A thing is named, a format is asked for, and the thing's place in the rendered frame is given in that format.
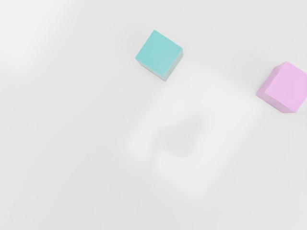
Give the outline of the pink block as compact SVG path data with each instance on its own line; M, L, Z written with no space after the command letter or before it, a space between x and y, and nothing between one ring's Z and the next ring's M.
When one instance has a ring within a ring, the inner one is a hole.
M256 95L282 113L295 113L307 98L307 73L284 62L272 70Z

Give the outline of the teal block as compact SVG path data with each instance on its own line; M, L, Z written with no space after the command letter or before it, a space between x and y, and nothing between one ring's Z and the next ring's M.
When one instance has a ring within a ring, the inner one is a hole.
M150 72L166 81L182 57L182 47L154 30L135 59Z

